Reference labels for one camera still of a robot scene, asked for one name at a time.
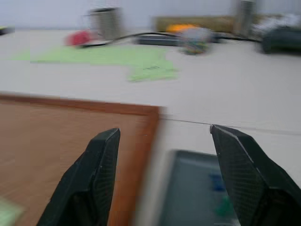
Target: white table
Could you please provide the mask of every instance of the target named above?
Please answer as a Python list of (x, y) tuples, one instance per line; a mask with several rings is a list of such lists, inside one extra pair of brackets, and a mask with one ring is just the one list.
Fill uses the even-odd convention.
[[(168, 49), (179, 69), (172, 81), (130, 83), (130, 68), (85, 64), (31, 64), (8, 60), (28, 50), (63, 44), (67, 31), (20, 31), (0, 37), (0, 90), (109, 102), (164, 106), (164, 118), (221, 124), (252, 135), (301, 186), (301, 58), (264, 55), (254, 43), (214, 44), (199, 56)], [(135, 224), (156, 221), (172, 149), (215, 153), (209, 126), (162, 121)]]

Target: light green paper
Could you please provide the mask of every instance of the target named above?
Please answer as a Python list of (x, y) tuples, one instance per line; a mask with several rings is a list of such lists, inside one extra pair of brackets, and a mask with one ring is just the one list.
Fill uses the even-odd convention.
[(23, 53), (13, 60), (35, 63), (84, 63), (93, 65), (125, 65), (133, 68), (130, 81), (174, 79), (172, 62), (165, 59), (166, 50), (143, 46), (107, 46), (99, 48), (59, 47), (40, 56)]
[(20, 206), (0, 198), (0, 226), (13, 226), (22, 212)]

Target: red object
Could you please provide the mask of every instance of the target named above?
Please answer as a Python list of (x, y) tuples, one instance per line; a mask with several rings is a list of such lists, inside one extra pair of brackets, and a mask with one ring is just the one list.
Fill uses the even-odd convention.
[(92, 40), (92, 35), (88, 31), (80, 31), (71, 34), (66, 39), (66, 45), (68, 46), (78, 46), (83, 45)]

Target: green object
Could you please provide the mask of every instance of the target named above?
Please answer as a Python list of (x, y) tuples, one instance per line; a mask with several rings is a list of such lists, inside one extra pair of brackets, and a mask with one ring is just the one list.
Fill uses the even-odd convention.
[(229, 196), (224, 196), (221, 205), (215, 210), (216, 214), (221, 217), (234, 213), (233, 205)]
[(130, 81), (176, 78), (172, 62), (165, 59), (166, 49), (143, 46), (107, 46), (99, 48), (59, 47), (40, 56), (24, 52), (13, 60), (35, 63), (86, 63), (93, 65), (124, 65), (134, 70)]
[(23, 209), (12, 202), (0, 198), (0, 226), (12, 226), (20, 217)]

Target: wooden frame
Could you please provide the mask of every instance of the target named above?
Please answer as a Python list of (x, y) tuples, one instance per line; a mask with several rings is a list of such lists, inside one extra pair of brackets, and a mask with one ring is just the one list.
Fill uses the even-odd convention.
[(129, 174), (130, 180), (122, 180), (120, 187), (115, 191), (120, 199), (113, 199), (109, 217), (109, 226), (127, 226), (131, 224), (135, 211), (136, 197), (143, 179), (143, 173), (151, 152), (152, 142), (159, 121), (159, 107), (145, 105), (127, 105), (76, 99), (63, 99), (54, 97), (24, 96), (16, 93), (0, 93), (0, 100), (16, 103), (30, 103), (31, 105), (58, 106), (65, 108), (86, 109), (105, 113), (133, 114), (146, 117), (146, 125), (142, 129), (143, 140), (136, 144), (134, 153), (135, 161), (126, 165), (124, 169)]

